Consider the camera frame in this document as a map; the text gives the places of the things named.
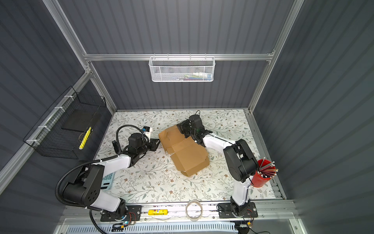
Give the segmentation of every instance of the red pencil holder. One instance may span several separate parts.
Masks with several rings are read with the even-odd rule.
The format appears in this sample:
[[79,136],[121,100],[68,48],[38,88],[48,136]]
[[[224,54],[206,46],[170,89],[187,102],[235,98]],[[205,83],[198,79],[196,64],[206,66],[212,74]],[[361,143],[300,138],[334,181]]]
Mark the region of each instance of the red pencil holder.
[[[263,159],[260,159],[260,160],[257,161],[257,162],[258,162],[258,165],[261,165],[262,160],[263,160]],[[270,164],[270,163],[271,163],[271,162],[270,162],[269,160],[264,159],[264,163],[262,164],[262,167],[263,167],[263,166],[266,166],[266,165],[268,165],[268,164]],[[255,175],[254,175],[253,178],[252,178],[252,185],[253,185],[253,187],[260,188],[260,187],[264,186],[264,184],[265,184],[266,182],[268,182],[270,179],[271,179],[271,178],[263,178],[263,177],[258,173],[258,171],[256,171]]]

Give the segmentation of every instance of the yellow marker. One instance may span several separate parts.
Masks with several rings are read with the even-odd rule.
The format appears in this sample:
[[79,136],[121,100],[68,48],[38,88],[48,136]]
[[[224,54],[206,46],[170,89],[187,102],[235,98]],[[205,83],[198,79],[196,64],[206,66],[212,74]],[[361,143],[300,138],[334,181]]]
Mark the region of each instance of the yellow marker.
[[167,215],[168,210],[149,210],[148,215]]
[[83,147],[85,146],[85,144],[86,144],[86,142],[87,142],[88,137],[90,136],[90,134],[91,134],[91,127],[87,130],[87,132],[85,134],[85,137],[83,138],[82,143],[79,146],[79,149],[83,149]]

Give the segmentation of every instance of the floral tablecloth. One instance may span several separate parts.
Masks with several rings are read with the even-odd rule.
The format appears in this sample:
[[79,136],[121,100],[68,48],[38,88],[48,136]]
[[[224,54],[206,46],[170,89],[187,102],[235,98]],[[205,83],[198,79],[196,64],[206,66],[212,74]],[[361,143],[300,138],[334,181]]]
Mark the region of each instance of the floral tablecloth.
[[[116,112],[100,146],[96,159],[115,154],[112,141],[117,129],[124,124],[153,127],[151,138],[195,114],[195,110]],[[249,129],[243,109],[202,110],[200,117],[206,129],[226,139],[244,139],[257,159],[258,150]],[[128,137],[137,130],[127,127],[119,134],[123,148]],[[126,200],[127,203],[221,201],[229,200],[233,193],[234,179],[229,173],[223,154],[213,149],[209,152],[210,165],[195,175],[186,177],[176,170],[170,154],[160,144],[155,152],[148,152],[133,167],[115,173],[112,188],[107,192]],[[261,188],[250,189],[250,198],[275,199],[267,182]]]

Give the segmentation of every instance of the black mounting plate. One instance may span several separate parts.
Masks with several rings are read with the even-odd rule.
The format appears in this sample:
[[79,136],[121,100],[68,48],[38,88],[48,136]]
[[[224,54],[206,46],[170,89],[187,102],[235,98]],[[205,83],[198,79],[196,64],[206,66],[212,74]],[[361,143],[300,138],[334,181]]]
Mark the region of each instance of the black mounting plate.
[[[139,221],[140,220],[140,214],[141,214],[141,206],[126,206],[127,207],[127,211],[128,212],[132,212],[135,214],[135,221]],[[111,221],[114,221],[116,222],[112,217],[110,217],[109,214],[105,213],[103,215],[101,215],[101,218],[100,218],[100,221],[101,222],[111,222]]]
[[[225,209],[224,211],[222,212],[218,212],[219,215],[220,215],[220,219],[230,219],[230,218],[237,218],[234,216],[234,214],[231,212],[231,207],[230,207],[230,203],[229,202],[226,202],[226,203],[218,203],[219,206],[221,206],[223,209]],[[254,202],[250,202],[248,203],[248,212],[245,213],[243,215],[243,218],[257,218],[258,217],[258,213],[257,213],[257,209],[256,209],[256,205]]]

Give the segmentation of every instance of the open cardboard box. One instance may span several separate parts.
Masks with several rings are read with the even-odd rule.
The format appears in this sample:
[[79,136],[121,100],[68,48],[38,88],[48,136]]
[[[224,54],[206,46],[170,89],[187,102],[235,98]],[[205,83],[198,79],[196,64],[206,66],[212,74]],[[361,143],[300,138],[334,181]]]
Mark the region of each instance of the open cardboard box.
[[206,149],[191,137],[185,138],[176,125],[159,133],[159,139],[165,151],[171,155],[175,167],[185,176],[192,176],[209,166]]

